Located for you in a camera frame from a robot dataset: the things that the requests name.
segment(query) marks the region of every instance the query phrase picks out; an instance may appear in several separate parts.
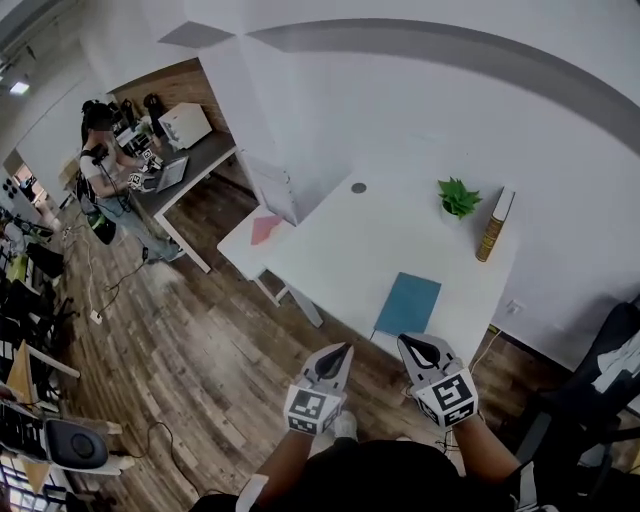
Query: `jeans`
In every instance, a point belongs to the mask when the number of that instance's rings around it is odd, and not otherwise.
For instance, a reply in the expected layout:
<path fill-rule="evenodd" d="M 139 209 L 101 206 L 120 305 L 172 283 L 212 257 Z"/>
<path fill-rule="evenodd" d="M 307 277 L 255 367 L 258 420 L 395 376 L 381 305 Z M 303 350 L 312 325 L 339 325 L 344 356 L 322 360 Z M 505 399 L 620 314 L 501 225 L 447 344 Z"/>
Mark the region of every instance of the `jeans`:
<path fill-rule="evenodd" d="M 131 207 L 127 208 L 130 211 L 124 210 L 120 201 L 124 204 L 126 204 L 125 202 L 128 203 L 125 198 L 108 197 L 105 199 L 98 198 L 97 204 L 107 219 L 114 222 L 117 226 L 125 228 L 140 240 L 143 246 L 149 249 L 150 260 L 163 259 L 171 261 L 174 259 L 178 255 L 180 247 L 175 243 L 170 243 L 167 240 L 153 236 L 140 216 L 134 212 Z"/>

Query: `laptop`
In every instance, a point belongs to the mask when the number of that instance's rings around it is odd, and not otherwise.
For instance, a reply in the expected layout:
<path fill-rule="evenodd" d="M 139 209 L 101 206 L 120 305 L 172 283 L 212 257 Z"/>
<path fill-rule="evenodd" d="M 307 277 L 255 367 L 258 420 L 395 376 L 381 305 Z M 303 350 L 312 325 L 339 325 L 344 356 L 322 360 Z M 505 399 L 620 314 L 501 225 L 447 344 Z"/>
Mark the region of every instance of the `laptop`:
<path fill-rule="evenodd" d="M 156 187 L 156 193 L 180 183 L 182 178 L 184 178 L 184 171 L 187 169 L 188 161 L 189 157 L 184 156 L 165 164 L 162 170 L 162 176 Z"/>

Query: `pink paper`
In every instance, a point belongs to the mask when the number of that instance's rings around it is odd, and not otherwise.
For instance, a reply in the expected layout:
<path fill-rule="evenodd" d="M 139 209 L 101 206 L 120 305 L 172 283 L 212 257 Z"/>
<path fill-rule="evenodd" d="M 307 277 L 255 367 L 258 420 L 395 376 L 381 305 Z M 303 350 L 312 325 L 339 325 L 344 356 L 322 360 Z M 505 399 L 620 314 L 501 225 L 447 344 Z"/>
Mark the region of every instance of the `pink paper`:
<path fill-rule="evenodd" d="M 258 245 L 264 242 L 269 236 L 271 231 L 278 224 L 282 222 L 282 219 L 277 215 L 271 215 L 270 217 L 258 217 L 253 221 L 253 233 L 251 233 L 251 245 Z"/>

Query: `person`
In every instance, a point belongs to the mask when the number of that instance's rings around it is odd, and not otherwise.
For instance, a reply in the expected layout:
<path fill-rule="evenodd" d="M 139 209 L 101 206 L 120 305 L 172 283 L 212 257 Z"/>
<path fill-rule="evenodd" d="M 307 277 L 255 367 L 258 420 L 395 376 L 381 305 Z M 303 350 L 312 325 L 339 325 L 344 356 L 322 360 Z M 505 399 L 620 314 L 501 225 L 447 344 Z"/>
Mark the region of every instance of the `person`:
<path fill-rule="evenodd" d="M 96 195 L 95 206 L 116 225 L 129 230 L 149 250 L 149 260 L 173 261 L 184 254 L 180 247 L 167 240 L 154 237 L 144 221 L 133 210 L 129 202 L 130 171 L 120 171 L 118 164 L 125 168 L 141 167 L 144 162 L 125 155 L 114 141 L 111 131 L 111 109 L 104 103 L 85 102 L 82 120 L 83 151 L 95 150 L 98 145 L 107 149 L 107 155 L 100 165 L 94 165 L 90 155 L 80 157 L 80 171 L 89 182 Z"/>
<path fill-rule="evenodd" d="M 475 415 L 453 426 L 466 477 L 438 449 L 412 441 L 358 443 L 355 416 L 343 411 L 335 442 L 311 457 L 313 436 L 289 431 L 257 470 L 268 481 L 255 510 L 514 511 L 521 464 Z M 237 497 L 200 498 L 191 512 L 232 512 Z"/>

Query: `ceiling light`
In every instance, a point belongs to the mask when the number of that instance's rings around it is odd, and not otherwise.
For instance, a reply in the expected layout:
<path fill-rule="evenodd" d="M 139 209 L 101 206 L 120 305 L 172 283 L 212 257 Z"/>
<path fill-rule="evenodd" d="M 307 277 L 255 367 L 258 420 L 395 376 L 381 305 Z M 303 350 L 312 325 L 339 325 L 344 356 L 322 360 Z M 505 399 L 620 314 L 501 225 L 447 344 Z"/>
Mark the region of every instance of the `ceiling light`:
<path fill-rule="evenodd" d="M 24 94 L 28 90 L 29 90 L 29 84 L 25 84 L 24 82 L 18 82 L 9 90 L 9 92 L 11 94 Z"/>

